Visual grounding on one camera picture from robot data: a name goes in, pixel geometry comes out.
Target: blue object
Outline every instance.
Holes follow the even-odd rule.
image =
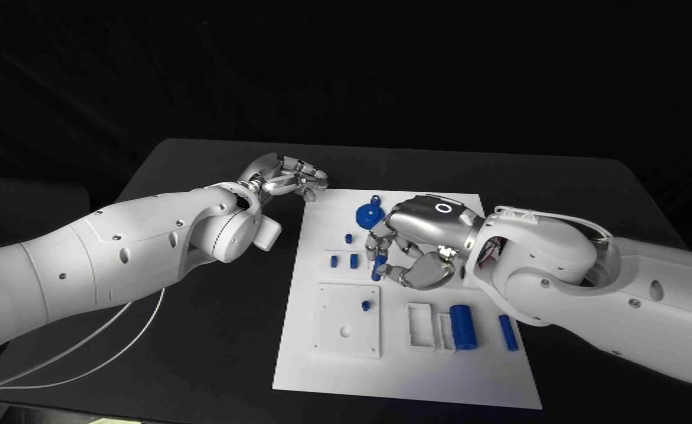
[[[378,256],[378,257],[375,258],[375,264],[374,264],[374,266],[372,266],[372,276],[371,276],[371,277],[372,277],[372,280],[374,280],[375,282],[378,282],[379,279],[382,278],[382,276],[378,274],[378,267],[379,267],[382,264],[385,264],[385,262],[387,262],[387,257],[385,257],[385,256]]]
[[[375,224],[385,217],[385,211],[379,207],[382,199],[378,195],[372,196],[371,203],[362,205],[356,211],[356,222],[364,229],[372,229]]]
[[[479,342],[476,341],[476,331],[473,330],[472,308],[462,305],[452,306],[450,319],[457,351],[476,349]]]
[[[508,343],[508,351],[518,351],[519,345],[516,344],[515,331],[512,330],[512,321],[505,314],[501,316],[501,327],[505,334],[505,342]]]

